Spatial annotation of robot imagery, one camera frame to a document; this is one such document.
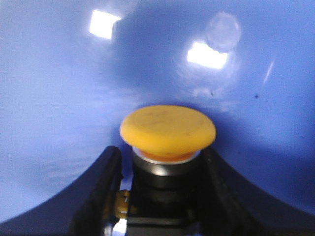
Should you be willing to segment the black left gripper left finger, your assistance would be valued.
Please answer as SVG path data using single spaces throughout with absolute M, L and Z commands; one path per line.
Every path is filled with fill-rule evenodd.
M 96 161 L 61 192 L 0 225 L 2 236 L 100 236 L 110 194 L 119 190 L 122 156 L 108 146 Z

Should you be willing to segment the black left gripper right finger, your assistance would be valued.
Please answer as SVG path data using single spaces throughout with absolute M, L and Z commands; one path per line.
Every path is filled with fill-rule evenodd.
M 212 148 L 201 152 L 200 225 L 205 236 L 313 236 L 315 217 L 261 190 Z

